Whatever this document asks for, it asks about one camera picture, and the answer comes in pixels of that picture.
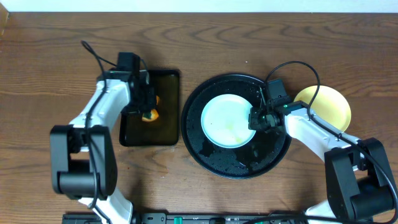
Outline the green and yellow sponge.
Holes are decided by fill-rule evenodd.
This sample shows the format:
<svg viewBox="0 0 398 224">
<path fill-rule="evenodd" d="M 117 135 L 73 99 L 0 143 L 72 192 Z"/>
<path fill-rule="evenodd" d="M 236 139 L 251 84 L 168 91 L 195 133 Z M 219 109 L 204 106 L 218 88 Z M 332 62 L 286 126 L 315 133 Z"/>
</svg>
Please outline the green and yellow sponge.
<svg viewBox="0 0 398 224">
<path fill-rule="evenodd" d="M 159 113 L 156 109 L 151 109 L 149 112 L 142 114 L 142 121 L 153 122 L 159 118 Z"/>
</svg>

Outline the light blue plate top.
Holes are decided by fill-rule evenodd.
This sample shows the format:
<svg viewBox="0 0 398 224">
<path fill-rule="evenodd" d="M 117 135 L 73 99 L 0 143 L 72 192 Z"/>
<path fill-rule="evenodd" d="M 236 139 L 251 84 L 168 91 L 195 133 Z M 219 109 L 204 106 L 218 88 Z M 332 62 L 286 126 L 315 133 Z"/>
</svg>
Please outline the light blue plate top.
<svg viewBox="0 0 398 224">
<path fill-rule="evenodd" d="M 213 144 L 234 149 L 247 144 L 255 135 L 248 128 L 252 104 L 242 96 L 219 95 L 211 99 L 201 113 L 202 130 Z"/>
</svg>

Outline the yellow plate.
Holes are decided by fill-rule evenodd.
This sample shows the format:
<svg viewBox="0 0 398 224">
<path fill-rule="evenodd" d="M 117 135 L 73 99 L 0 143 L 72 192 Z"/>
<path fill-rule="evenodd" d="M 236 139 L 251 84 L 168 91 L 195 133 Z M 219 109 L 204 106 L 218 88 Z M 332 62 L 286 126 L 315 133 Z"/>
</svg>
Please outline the yellow plate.
<svg viewBox="0 0 398 224">
<path fill-rule="evenodd" d="M 346 98 L 337 90 L 321 85 L 311 105 L 318 118 L 345 132 L 351 121 L 351 108 Z"/>
</svg>

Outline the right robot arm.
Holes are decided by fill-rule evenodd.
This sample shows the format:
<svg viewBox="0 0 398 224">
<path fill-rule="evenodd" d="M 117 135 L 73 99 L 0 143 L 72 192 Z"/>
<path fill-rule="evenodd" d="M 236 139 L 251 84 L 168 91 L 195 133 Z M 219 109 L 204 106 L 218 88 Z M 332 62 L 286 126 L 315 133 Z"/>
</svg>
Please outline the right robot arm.
<svg viewBox="0 0 398 224">
<path fill-rule="evenodd" d="M 251 108 L 249 129 L 281 131 L 306 145 L 325 165 L 327 201 L 308 209 L 312 220 L 368 223 L 397 211 L 397 187 L 382 143 L 341 132 L 299 101 Z"/>
</svg>

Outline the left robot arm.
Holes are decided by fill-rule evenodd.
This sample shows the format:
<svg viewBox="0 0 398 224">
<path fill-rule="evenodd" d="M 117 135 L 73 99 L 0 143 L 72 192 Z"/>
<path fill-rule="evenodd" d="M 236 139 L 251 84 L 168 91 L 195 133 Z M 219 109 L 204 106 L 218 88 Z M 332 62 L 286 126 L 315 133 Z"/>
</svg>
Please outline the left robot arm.
<svg viewBox="0 0 398 224">
<path fill-rule="evenodd" d="M 86 205 L 101 223 L 140 223 L 133 203 L 116 186 L 111 130 L 122 112 L 141 103 L 156 104 L 149 72 L 109 70 L 83 111 L 50 131 L 53 190 Z"/>
</svg>

